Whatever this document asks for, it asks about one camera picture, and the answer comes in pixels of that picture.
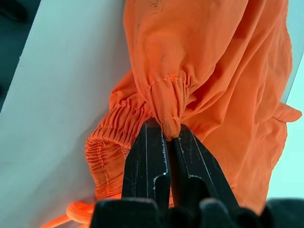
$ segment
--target orange fabric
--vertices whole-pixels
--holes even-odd
[[[216,157],[240,205],[261,211],[286,122],[302,115],[280,103],[292,68],[287,6],[286,0],[126,1],[132,69],[85,147],[97,199],[120,197],[125,158],[142,123],[155,117],[167,140],[186,124]],[[77,213],[87,224],[90,212]]]

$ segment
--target orange cloth bag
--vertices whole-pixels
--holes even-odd
[[[259,213],[287,137],[302,115],[280,102],[292,68],[286,0],[127,0],[132,69],[85,155],[96,199],[120,198],[124,162],[155,117],[167,140],[186,124],[218,160],[239,204]],[[44,227],[87,227],[94,205],[75,202]]]

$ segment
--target orange garment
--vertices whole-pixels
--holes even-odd
[[[167,140],[186,124],[218,160],[239,204],[259,213],[287,137],[302,115],[281,96],[292,68],[287,0],[127,0],[132,69],[85,154],[97,199],[120,198],[125,158],[144,121]],[[67,210],[89,224],[93,205]]]

